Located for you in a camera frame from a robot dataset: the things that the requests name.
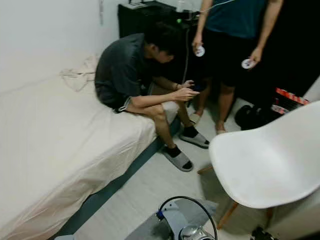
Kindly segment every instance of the teal shirt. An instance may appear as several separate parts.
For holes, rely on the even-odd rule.
[[[228,0],[213,0],[213,5]],[[212,8],[205,27],[230,36],[253,39],[257,37],[259,23],[267,0],[234,0]]]

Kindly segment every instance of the foot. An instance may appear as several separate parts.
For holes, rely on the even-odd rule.
[[[181,140],[194,144],[200,148],[209,148],[209,141],[200,134],[194,126],[185,127],[183,133],[179,137]]]
[[[195,113],[189,116],[193,126],[196,126],[200,121],[201,116],[204,114],[204,108],[199,108]]]
[[[225,122],[219,120],[218,123],[215,125],[215,131],[217,135],[226,133],[227,130],[225,129]]]
[[[202,117],[202,115],[204,114],[204,110],[205,110],[204,108],[199,108],[197,111],[195,111],[195,114]]]
[[[194,165],[190,159],[175,146],[175,148],[164,147],[163,155],[180,171],[190,172]]]

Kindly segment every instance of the wooden chair leg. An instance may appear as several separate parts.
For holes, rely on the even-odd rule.
[[[274,215],[274,207],[269,207],[266,210],[266,226],[265,226],[265,228],[269,227],[273,215]]]
[[[203,173],[205,173],[205,172],[207,172],[207,171],[209,171],[209,170],[212,170],[212,169],[214,169],[213,166],[208,166],[208,167],[205,167],[205,168],[200,169],[199,171],[197,171],[197,173],[198,173],[199,175],[201,175],[201,174],[203,174]]]
[[[221,229],[222,226],[226,223],[226,221],[229,219],[229,217],[231,216],[231,214],[234,212],[234,210],[238,207],[239,203],[234,202],[232,204],[232,207],[225,213],[225,215],[220,219],[218,226],[216,227],[216,229]]]

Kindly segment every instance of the gray mat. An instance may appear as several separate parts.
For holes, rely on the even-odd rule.
[[[198,200],[211,214],[216,213],[218,204],[212,201]],[[175,201],[185,219],[196,225],[204,225],[209,219],[206,213],[194,202],[187,199]],[[169,240],[171,239],[171,230],[165,220],[159,221],[154,214],[136,228],[125,240]]]

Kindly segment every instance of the chair seat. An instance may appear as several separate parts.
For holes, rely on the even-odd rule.
[[[297,201],[320,186],[320,102],[287,115],[211,141],[214,171],[239,204],[270,208]]]

